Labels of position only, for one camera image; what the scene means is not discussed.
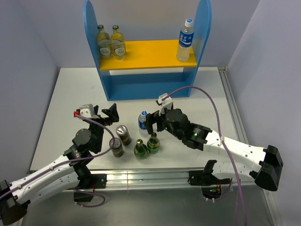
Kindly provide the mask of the Pocari water bottle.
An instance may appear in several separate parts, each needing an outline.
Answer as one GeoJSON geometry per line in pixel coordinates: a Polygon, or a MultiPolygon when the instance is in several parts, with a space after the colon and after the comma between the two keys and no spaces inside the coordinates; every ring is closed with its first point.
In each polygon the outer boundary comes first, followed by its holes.
{"type": "Polygon", "coordinates": [[[184,27],[180,30],[176,58],[179,62],[187,62],[190,57],[190,48],[194,36],[193,20],[186,19],[184,27]]]}
{"type": "Polygon", "coordinates": [[[144,125],[144,122],[146,121],[146,115],[147,115],[147,112],[142,111],[141,114],[138,117],[139,133],[142,137],[147,137],[149,135],[148,131],[147,131],[147,128],[144,125]]]}

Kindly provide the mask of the green glass bottle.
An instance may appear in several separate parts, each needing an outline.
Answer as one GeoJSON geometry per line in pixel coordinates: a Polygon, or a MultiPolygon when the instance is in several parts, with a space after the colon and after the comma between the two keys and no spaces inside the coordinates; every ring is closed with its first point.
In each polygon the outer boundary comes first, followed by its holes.
{"type": "Polygon", "coordinates": [[[136,142],[136,145],[134,147],[134,154],[135,157],[139,160],[144,160],[149,156],[147,147],[141,139],[138,139],[136,142]]]}
{"type": "Polygon", "coordinates": [[[155,132],[150,135],[150,138],[147,141],[147,149],[150,154],[157,154],[159,152],[160,141],[155,132]]]}

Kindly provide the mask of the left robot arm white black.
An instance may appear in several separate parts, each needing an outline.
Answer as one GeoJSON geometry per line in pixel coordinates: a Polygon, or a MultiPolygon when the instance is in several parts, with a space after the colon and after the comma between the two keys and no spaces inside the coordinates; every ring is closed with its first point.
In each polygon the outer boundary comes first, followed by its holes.
{"type": "Polygon", "coordinates": [[[80,129],[72,140],[72,146],[56,160],[22,179],[0,182],[0,219],[3,225],[11,225],[22,219],[30,204],[48,198],[63,190],[90,186],[92,176],[87,165],[102,151],[103,134],[108,126],[119,121],[117,105],[103,109],[106,116],[98,115],[98,106],[83,105],[73,116],[89,124],[80,129]]]}

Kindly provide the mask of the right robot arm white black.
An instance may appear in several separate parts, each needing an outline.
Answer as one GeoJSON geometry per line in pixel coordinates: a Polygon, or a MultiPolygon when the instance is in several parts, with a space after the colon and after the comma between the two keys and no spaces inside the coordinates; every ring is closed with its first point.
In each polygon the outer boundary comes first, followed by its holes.
{"type": "Polygon", "coordinates": [[[167,110],[163,114],[159,111],[147,114],[144,125],[149,134],[153,133],[153,124],[157,125],[158,132],[169,132],[188,148],[223,155],[234,161],[208,160],[202,170],[189,172],[190,185],[223,185],[240,177],[253,179],[257,186],[265,190],[278,190],[284,163],[276,147],[256,147],[222,137],[208,127],[190,122],[180,109],[167,110]]]}

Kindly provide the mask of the blue shelf with yellow board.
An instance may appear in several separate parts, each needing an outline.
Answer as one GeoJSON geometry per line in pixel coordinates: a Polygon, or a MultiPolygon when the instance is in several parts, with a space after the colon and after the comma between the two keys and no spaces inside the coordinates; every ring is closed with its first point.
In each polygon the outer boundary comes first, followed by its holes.
{"type": "Polygon", "coordinates": [[[156,99],[177,90],[189,97],[210,34],[211,2],[201,0],[193,23],[194,37],[187,62],[176,60],[177,40],[127,41],[125,59],[102,59],[96,43],[97,19],[91,1],[83,5],[87,41],[107,100],[156,99]]]}

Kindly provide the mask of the black gold can rear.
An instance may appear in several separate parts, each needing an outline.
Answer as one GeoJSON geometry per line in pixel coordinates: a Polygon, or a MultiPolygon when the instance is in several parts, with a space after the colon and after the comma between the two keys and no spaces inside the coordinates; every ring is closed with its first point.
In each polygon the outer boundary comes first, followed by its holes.
{"type": "Polygon", "coordinates": [[[120,140],[124,146],[131,144],[132,139],[131,139],[128,129],[125,125],[117,126],[116,134],[120,138],[120,140]]]}

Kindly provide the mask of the black gold can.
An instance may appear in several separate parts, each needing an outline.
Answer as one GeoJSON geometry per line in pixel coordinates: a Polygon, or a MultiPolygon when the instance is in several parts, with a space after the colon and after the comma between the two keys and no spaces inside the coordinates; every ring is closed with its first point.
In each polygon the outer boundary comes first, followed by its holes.
{"type": "Polygon", "coordinates": [[[124,154],[122,142],[119,138],[117,138],[117,137],[112,138],[109,141],[109,146],[111,148],[111,151],[112,151],[114,157],[119,158],[124,154]]]}
{"type": "Polygon", "coordinates": [[[125,125],[117,126],[116,134],[120,138],[120,140],[124,146],[131,144],[132,139],[131,139],[128,129],[125,125]]]}

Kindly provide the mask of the black gold can front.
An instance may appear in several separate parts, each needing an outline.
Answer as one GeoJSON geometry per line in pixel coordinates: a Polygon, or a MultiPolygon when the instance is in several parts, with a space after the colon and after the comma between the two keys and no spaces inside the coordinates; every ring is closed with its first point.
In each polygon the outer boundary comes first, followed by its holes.
{"type": "Polygon", "coordinates": [[[122,142],[119,138],[117,138],[117,137],[112,138],[109,141],[109,146],[111,148],[111,151],[112,151],[114,157],[119,158],[124,154],[122,142]]]}

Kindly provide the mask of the right yellow soda water bottle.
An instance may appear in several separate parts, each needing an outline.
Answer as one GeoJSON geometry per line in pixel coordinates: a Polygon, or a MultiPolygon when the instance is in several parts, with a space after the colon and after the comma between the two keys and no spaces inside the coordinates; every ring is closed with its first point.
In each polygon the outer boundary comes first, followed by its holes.
{"type": "Polygon", "coordinates": [[[112,27],[113,33],[111,35],[111,46],[114,56],[121,60],[126,57],[126,45],[123,33],[119,31],[119,26],[112,27]]]}

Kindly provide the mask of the yellow soda water bottle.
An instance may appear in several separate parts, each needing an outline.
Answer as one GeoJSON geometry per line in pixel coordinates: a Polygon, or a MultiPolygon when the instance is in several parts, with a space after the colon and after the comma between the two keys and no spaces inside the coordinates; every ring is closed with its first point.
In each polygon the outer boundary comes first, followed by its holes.
{"type": "Polygon", "coordinates": [[[104,26],[102,24],[98,25],[97,28],[98,34],[96,36],[96,41],[101,58],[110,59],[112,57],[110,35],[105,31],[104,26]]]}
{"type": "Polygon", "coordinates": [[[111,35],[111,46],[114,56],[121,60],[126,57],[126,45],[123,33],[119,31],[119,26],[112,27],[113,33],[111,35]]]}

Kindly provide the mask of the left yellow soda water bottle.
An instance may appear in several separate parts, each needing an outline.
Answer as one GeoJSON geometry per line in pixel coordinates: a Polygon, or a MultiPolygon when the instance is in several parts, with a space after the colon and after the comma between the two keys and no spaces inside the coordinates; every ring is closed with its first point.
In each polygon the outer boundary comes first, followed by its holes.
{"type": "Polygon", "coordinates": [[[96,41],[101,58],[110,59],[112,57],[110,35],[105,31],[104,26],[102,24],[98,25],[97,28],[98,34],[96,36],[96,41]]]}

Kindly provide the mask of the aluminium rail frame front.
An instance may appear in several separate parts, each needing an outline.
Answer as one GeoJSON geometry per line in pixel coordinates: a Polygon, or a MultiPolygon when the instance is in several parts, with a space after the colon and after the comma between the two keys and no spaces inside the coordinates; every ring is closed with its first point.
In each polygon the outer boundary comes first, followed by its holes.
{"type": "Polygon", "coordinates": [[[69,164],[56,166],[53,163],[22,179],[22,185],[36,188],[45,192],[60,192],[75,188],[80,180],[91,174],[106,174],[107,181],[104,189],[113,190],[143,190],[160,188],[186,188],[191,185],[187,180],[189,171],[203,170],[217,179],[232,179],[236,183],[234,169],[229,162],[209,161],[201,168],[173,168],[173,169],[90,169],[76,171],[69,164]]]}

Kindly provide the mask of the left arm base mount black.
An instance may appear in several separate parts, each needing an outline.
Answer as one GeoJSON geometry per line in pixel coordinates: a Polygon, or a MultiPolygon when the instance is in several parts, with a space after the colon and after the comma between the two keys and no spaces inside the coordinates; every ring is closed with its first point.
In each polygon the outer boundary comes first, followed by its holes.
{"type": "MultiPolygon", "coordinates": [[[[91,174],[90,177],[80,180],[79,184],[75,187],[78,190],[84,189],[104,189],[106,186],[107,175],[106,174],[91,174]]],[[[92,194],[83,194],[80,192],[74,191],[73,199],[75,202],[85,203],[90,202],[93,199],[92,194]]]]}

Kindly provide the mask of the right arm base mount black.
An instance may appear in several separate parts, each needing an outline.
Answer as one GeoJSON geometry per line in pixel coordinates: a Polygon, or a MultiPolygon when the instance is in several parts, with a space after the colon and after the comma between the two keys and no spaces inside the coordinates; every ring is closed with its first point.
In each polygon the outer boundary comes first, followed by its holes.
{"type": "Polygon", "coordinates": [[[212,202],[222,198],[232,186],[232,179],[217,179],[203,170],[189,171],[187,182],[191,186],[200,186],[205,200],[212,202]]]}

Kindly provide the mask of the aluminium rail right side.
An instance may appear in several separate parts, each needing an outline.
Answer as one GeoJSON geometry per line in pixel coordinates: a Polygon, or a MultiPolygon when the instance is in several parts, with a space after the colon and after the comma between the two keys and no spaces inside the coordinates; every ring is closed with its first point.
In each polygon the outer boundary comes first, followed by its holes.
{"type": "MultiPolygon", "coordinates": [[[[233,125],[235,127],[235,132],[239,141],[248,144],[247,135],[238,111],[238,107],[232,93],[229,80],[227,78],[226,67],[218,67],[218,72],[224,87],[225,95],[227,98],[228,106],[230,109],[230,114],[232,117],[233,125]]],[[[267,204],[269,214],[272,220],[272,226],[283,226],[283,222],[279,211],[277,209],[276,201],[273,196],[273,192],[268,190],[263,190],[263,195],[265,202],[267,204]]]]}

